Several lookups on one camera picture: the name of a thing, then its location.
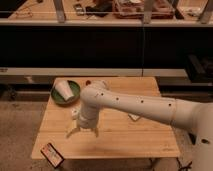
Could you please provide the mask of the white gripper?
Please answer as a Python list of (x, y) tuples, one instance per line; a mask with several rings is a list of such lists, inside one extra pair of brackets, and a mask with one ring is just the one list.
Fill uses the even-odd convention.
[[(84, 129), (94, 128), (94, 133), (96, 137), (99, 136), (99, 130), (96, 127), (98, 124), (98, 120), (99, 120), (99, 109), (90, 107), (80, 108), (77, 118), (77, 124)], [(73, 128), (71, 131), (67, 133), (66, 138), (69, 138), (71, 135), (79, 131), (80, 131), (79, 127)]]

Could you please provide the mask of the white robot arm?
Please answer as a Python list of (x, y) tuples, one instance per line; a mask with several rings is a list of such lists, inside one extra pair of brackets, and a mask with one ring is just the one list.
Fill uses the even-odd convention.
[(141, 96), (110, 91), (103, 80), (91, 82), (80, 93), (76, 129), (96, 129), (102, 108), (116, 109), (171, 125), (196, 136), (191, 171), (213, 171), (213, 102)]

